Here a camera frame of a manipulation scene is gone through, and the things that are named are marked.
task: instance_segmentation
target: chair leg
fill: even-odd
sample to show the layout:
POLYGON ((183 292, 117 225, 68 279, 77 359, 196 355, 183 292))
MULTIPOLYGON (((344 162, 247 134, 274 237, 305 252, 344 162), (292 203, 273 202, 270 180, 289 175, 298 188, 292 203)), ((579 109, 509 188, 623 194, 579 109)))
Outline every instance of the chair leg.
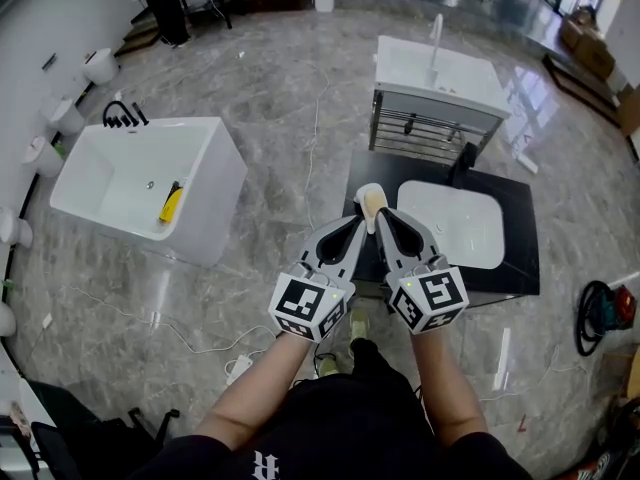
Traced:
POLYGON ((178 411, 177 409, 171 409, 164 415, 164 418, 162 418, 162 424, 160 425, 160 430, 158 430, 158 435, 156 436, 156 444, 158 446, 162 446, 164 444, 164 439, 167 436, 167 428, 169 427, 169 420, 171 418, 179 417, 180 411, 178 411))
POLYGON ((146 432, 146 429, 142 426, 142 423, 140 423, 140 420, 138 419, 138 416, 142 415, 142 411, 140 411, 139 407, 134 407, 127 414, 129 415, 129 418, 131 418, 131 421, 133 422, 133 426, 135 428, 137 428, 138 430, 144 430, 146 432))

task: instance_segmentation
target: sneaker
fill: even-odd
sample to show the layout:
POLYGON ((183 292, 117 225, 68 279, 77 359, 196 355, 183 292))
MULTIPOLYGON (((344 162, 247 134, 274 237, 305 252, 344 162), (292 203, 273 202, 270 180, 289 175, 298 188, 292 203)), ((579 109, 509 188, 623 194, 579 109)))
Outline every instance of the sneaker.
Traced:
POLYGON ((351 340, 353 343, 359 338, 367 339, 369 334, 369 313, 366 309, 354 309, 349 314, 349 325, 351 327, 351 340))
POLYGON ((320 364, 318 365, 318 377, 326 377, 328 375, 335 375, 336 373, 340 373, 338 370, 338 363, 333 354, 327 355, 320 360, 320 364))

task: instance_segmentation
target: cardboard box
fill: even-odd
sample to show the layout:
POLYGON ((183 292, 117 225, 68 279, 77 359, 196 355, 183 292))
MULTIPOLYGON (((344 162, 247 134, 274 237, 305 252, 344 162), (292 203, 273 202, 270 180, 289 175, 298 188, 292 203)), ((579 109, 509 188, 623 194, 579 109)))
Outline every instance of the cardboard box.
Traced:
POLYGON ((607 79, 616 63, 604 40, 591 30, 584 31, 573 54, 584 67, 602 80, 607 79))
POLYGON ((622 105, 633 94, 633 86, 627 83, 622 89, 618 91, 616 96, 620 105, 622 105))
POLYGON ((640 86, 621 102, 618 117, 620 130, 625 137, 629 137, 640 127, 640 86))
POLYGON ((560 39, 566 44, 571 51, 576 49, 578 42, 582 37, 583 28, 573 20, 565 16, 560 26, 560 39))

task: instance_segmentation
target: faucet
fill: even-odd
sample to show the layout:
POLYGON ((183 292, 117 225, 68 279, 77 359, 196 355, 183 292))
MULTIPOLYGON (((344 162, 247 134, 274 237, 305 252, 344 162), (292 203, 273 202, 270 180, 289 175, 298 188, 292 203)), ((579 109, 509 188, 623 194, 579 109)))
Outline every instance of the faucet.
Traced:
POLYGON ((429 67, 427 68, 427 77, 425 80, 425 84, 428 87, 433 87, 436 83, 436 78, 438 77, 438 71, 435 69, 436 64, 436 55, 438 53, 438 48, 440 48, 440 36, 442 35, 442 14, 438 14, 436 19, 433 22, 433 28, 431 29, 431 35, 429 36, 433 39, 433 53, 431 54, 431 62, 429 63, 429 67))
POLYGON ((133 107, 133 110, 136 111, 136 114, 138 114, 138 116, 140 117, 140 119, 142 120, 142 124, 144 124, 145 126, 147 126, 149 124, 149 120, 145 117, 145 115, 142 113, 142 110, 140 110, 140 107, 138 106, 138 104, 134 101, 131 106, 133 107))
POLYGON ((114 100, 114 101, 108 103, 107 106, 104 107, 104 112, 102 112, 102 124, 105 126, 105 128, 106 128, 106 126, 108 124, 108 122, 107 122, 107 112, 109 112, 109 109, 111 107, 113 107, 114 105, 117 105, 122 110, 124 110, 124 113, 127 115, 127 117, 129 118, 129 121, 131 122, 131 124, 134 127, 138 126, 138 120, 135 117, 133 117, 131 112, 129 112, 129 109, 127 108, 127 106, 124 103, 122 103, 121 101, 114 100))
POLYGON ((451 166, 449 176, 447 177, 447 185, 453 188, 462 188, 462 183, 470 167, 476 165, 478 156, 478 147, 471 142, 467 142, 462 148, 460 156, 451 166))

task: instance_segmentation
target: black faucet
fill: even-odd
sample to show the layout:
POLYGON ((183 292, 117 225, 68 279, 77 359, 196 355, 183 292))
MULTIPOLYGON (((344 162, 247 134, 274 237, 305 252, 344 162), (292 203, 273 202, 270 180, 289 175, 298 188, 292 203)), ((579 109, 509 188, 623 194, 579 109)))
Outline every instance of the black faucet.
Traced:
POLYGON ((138 126, 138 120, 135 117, 133 117, 131 112, 129 112, 129 109, 127 108, 127 106, 124 103, 122 103, 121 101, 117 101, 116 100, 116 101, 112 101, 112 102, 108 103, 107 106, 104 107, 104 112, 102 112, 102 124, 105 127, 108 124, 108 122, 107 122, 107 112, 109 112, 109 109, 111 107, 113 107, 114 105, 117 105, 122 110, 124 110, 124 113, 127 115, 127 117, 129 118, 129 121, 131 121, 131 124, 133 124, 133 126, 138 126))
POLYGON ((449 176, 447 177, 447 185, 453 188, 462 188, 462 183, 467 171, 470 167, 476 165, 476 157, 478 156, 478 148, 475 144, 467 142, 462 148, 462 153, 451 166, 449 176))
POLYGON ((145 126, 147 126, 149 124, 149 120, 145 117, 145 115, 142 113, 142 110, 140 110, 140 107, 138 106, 138 104, 134 101, 131 106, 133 107, 133 110, 136 111, 136 114, 138 114, 138 117, 140 117, 140 119, 142 120, 142 124, 144 124, 145 126))

